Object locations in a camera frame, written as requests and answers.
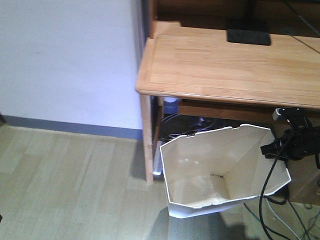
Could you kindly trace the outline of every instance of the wastebasket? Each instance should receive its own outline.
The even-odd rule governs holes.
[[[274,159],[260,146],[271,143],[269,128],[242,124],[179,136],[160,148],[169,215],[187,218],[220,212],[258,197]],[[291,181],[278,161],[265,189],[272,195]]]

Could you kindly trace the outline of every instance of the wooden floor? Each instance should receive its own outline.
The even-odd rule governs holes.
[[[2,125],[0,240],[267,239],[243,205],[187,219],[169,217],[164,182],[147,184],[144,169],[141,141]],[[258,213],[258,201],[248,206]],[[303,235],[288,205],[272,206]],[[295,207],[307,227],[320,210]],[[264,211],[270,227],[297,239]],[[311,233],[320,237],[318,226]]]

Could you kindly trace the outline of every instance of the baseboard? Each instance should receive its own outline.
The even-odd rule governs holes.
[[[91,134],[136,140],[142,140],[143,138],[141,129],[50,121],[8,115],[3,115],[2,117],[7,124],[15,127],[46,129],[68,133]]]

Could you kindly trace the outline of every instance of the desk top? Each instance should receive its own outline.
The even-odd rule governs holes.
[[[157,24],[140,94],[320,111],[320,38],[271,34],[261,46],[227,42],[225,30]]]

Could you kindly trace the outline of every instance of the black monitor base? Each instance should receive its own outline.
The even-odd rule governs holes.
[[[255,19],[228,19],[226,22],[227,41],[239,44],[271,45],[268,25],[265,21]]]

